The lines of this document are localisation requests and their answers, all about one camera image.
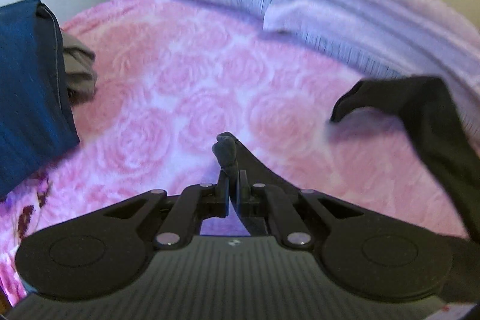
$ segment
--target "bed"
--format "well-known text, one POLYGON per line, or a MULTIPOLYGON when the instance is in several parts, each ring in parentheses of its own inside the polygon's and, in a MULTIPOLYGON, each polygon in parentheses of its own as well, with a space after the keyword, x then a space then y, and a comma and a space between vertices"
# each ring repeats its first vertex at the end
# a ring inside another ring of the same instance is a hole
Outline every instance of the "bed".
MULTIPOLYGON (((73 108, 80 146, 0 202, 0 287, 25 295, 22 238, 152 188, 216 182, 211 146, 235 134, 267 166, 314 188, 435 232, 466 236, 446 193, 393 117, 341 124, 335 101, 362 74, 246 13, 191 0, 111 0, 63 28, 97 53, 97 93, 73 108)), ((247 235, 234 214, 204 234, 247 235)))

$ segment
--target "folded blanket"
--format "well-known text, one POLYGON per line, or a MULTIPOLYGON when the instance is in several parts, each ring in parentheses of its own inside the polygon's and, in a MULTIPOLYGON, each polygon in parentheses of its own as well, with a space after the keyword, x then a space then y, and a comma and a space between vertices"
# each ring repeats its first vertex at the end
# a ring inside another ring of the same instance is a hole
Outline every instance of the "folded blanket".
POLYGON ((0 8, 0 197, 79 142, 61 36, 40 0, 0 8))
POLYGON ((63 62, 71 100, 89 100, 95 93, 97 73, 93 69, 95 53, 78 39, 62 31, 63 62))
POLYGON ((443 2, 273 0, 263 27, 293 33, 316 47, 327 41, 325 49, 340 48, 329 55, 347 63, 365 58, 364 70, 377 77, 441 76, 464 127, 480 140, 480 34, 443 2))

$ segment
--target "lavender blanket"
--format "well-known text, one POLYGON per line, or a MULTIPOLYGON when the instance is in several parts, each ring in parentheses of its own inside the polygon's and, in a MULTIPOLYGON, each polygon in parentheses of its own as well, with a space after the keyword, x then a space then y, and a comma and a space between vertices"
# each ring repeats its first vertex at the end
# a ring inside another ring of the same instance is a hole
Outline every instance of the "lavender blanket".
POLYGON ((263 28, 313 45, 336 44, 347 61, 361 53, 374 76, 385 77, 377 72, 383 69, 393 76, 442 77, 466 130, 480 140, 480 34, 442 1, 273 0, 263 28))

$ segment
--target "stack of folded clothes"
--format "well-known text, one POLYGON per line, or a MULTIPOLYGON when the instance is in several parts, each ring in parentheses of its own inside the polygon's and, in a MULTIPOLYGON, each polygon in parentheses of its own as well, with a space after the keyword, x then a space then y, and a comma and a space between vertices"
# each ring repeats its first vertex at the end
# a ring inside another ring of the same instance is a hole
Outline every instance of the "stack of folded clothes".
POLYGON ((93 52, 40 0, 0 8, 0 199, 79 143, 70 97, 91 98, 93 52))

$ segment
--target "blue folded cloth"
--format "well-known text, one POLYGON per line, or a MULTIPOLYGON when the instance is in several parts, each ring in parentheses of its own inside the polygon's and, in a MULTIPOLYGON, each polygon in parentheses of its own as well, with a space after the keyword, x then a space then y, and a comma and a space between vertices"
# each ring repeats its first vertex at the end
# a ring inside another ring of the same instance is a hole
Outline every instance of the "blue folded cloth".
POLYGON ((0 7, 0 197, 79 142, 61 36, 40 0, 0 7))

